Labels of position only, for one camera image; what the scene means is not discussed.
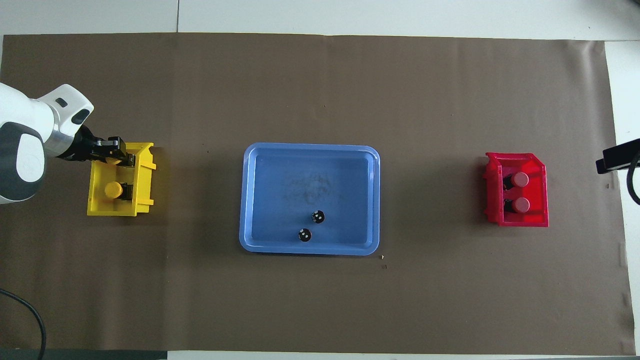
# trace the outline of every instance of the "black ball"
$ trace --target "black ball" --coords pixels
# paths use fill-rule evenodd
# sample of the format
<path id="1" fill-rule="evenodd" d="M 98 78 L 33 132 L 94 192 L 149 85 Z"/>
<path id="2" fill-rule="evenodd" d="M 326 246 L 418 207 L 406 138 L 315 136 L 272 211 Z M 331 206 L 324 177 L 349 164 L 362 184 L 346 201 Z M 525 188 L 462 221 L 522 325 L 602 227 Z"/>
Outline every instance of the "black ball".
<path id="1" fill-rule="evenodd" d="M 309 229 L 302 229 L 298 232 L 298 237 L 300 238 L 300 240 L 302 241 L 309 241 L 311 240 L 311 230 Z"/>
<path id="2" fill-rule="evenodd" d="M 322 210 L 316 210 L 313 214 L 311 214 L 311 220 L 313 220 L 316 224 L 320 224 L 324 221 L 324 213 Z"/>

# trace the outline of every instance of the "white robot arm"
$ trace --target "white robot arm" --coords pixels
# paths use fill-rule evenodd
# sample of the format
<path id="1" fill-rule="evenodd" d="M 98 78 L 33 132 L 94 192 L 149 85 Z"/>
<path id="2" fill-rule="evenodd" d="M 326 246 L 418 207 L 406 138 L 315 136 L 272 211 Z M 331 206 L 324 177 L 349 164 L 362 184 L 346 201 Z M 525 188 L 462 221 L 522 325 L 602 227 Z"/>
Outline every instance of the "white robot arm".
<path id="1" fill-rule="evenodd" d="M 70 85 L 30 99 L 0 83 L 0 204 L 29 199 L 38 191 L 46 157 L 133 161 L 122 139 L 104 141 L 83 126 L 92 111 L 91 102 Z"/>

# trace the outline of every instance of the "yellow plastic bin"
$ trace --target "yellow plastic bin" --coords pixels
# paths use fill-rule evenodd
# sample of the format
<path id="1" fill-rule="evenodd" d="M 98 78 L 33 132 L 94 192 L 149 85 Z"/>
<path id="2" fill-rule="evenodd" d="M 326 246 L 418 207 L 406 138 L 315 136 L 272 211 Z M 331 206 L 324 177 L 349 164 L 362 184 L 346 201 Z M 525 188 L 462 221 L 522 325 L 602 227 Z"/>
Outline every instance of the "yellow plastic bin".
<path id="1" fill-rule="evenodd" d="M 151 199 L 151 175 L 156 169 L 149 148 L 152 142 L 127 142 L 127 152 L 136 156 L 133 167 L 119 167 L 101 161 L 91 162 L 89 199 L 86 214 L 107 217 L 134 217 L 148 213 L 154 204 Z M 131 200 L 113 199 L 113 182 L 133 184 Z"/>

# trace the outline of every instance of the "yellow cap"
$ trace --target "yellow cap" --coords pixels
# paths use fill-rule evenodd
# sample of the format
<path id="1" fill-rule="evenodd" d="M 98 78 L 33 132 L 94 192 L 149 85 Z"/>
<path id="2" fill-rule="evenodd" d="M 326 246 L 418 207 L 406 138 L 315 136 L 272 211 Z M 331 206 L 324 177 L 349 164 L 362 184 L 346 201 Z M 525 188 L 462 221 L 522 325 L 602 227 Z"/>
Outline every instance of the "yellow cap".
<path id="1" fill-rule="evenodd" d="M 122 160 L 114 159 L 114 158 L 106 158 L 105 160 L 107 161 L 107 164 L 111 164 L 111 165 L 117 165 L 122 162 Z"/>
<path id="2" fill-rule="evenodd" d="M 112 181 L 104 187 L 104 194 L 109 199 L 117 199 L 118 196 L 122 195 L 122 185 L 118 181 Z"/>

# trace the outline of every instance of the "brown paper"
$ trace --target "brown paper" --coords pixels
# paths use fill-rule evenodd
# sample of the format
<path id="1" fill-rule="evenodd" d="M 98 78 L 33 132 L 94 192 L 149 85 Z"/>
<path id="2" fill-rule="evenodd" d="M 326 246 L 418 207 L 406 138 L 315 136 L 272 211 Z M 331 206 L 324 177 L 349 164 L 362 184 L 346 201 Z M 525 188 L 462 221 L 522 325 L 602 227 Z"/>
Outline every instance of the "brown paper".
<path id="1" fill-rule="evenodd" d="M 0 283 L 51 347 L 634 353 L 620 193 L 595 171 L 615 143 L 602 42 L 37 35 L 3 54 L 2 82 L 69 83 L 94 134 L 156 144 L 149 214 L 86 216 L 90 164 L 58 159 L 33 199 L 0 206 Z M 253 142 L 374 147 L 379 249 L 243 250 Z M 549 228 L 486 221 L 488 151 L 546 164 Z M 0 318 L 2 347 L 36 346 L 28 313 Z"/>

